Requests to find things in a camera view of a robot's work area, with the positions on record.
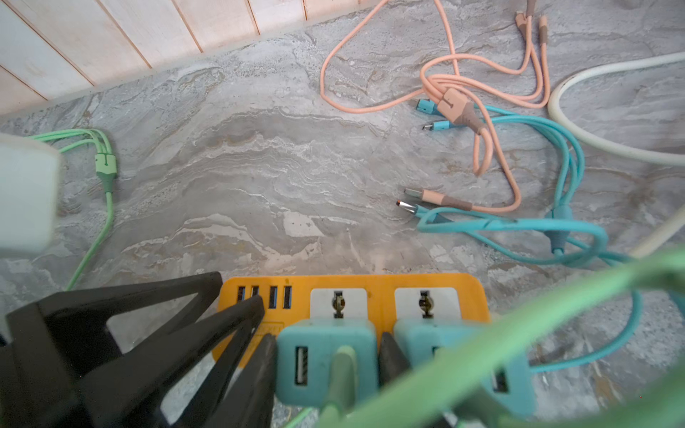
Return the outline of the orange power strip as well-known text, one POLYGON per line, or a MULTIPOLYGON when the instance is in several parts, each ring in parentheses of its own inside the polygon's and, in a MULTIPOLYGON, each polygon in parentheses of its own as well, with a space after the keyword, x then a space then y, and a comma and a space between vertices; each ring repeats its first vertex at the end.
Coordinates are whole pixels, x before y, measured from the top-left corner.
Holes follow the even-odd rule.
POLYGON ((218 310, 262 297, 265 316, 239 363, 244 367, 266 333, 277 336, 305 319, 332 319, 342 294, 344 319, 367 319, 376 335, 392 332, 399 319, 491 321, 481 283, 469 274, 234 277, 219 293, 218 310))

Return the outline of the teal charger on orange strip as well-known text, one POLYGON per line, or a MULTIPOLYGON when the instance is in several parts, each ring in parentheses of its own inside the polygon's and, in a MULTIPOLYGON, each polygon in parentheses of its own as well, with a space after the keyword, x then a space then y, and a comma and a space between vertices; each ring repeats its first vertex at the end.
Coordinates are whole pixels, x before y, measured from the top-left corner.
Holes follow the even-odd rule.
POLYGON ((353 350, 353 398, 361 403, 379 390, 376 328, 362 319, 307 319, 285 328, 278 338, 276 396, 285 405, 322 408, 331 382, 335 353, 353 350))

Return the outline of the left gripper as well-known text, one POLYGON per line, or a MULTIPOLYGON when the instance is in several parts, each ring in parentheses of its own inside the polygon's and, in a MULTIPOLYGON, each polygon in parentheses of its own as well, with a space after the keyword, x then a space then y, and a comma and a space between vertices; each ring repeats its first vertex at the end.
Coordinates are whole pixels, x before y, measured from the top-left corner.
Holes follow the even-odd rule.
POLYGON ((221 274, 210 272, 58 292, 16 310, 8 319, 14 340, 1 351, 1 426, 123 426, 242 322, 262 320, 257 295, 197 322, 222 284, 221 274), (112 317, 189 295, 177 315, 121 357, 106 327, 112 317))

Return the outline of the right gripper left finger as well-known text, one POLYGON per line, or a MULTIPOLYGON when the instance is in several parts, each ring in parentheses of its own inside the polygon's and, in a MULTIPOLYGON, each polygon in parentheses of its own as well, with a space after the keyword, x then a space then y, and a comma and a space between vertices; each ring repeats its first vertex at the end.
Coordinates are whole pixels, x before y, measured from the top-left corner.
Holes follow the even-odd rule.
POLYGON ((271 427, 277 359, 276 337, 264 335, 205 427, 271 427))

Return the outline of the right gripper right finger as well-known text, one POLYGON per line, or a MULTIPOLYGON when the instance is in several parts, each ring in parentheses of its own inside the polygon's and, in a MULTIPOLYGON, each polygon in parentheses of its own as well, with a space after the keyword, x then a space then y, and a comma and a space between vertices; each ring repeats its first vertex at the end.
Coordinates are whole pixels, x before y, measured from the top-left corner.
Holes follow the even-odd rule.
POLYGON ((378 374, 381 388, 389 386, 410 370, 410 362, 394 337, 390 333, 382 333, 378 353, 378 374))

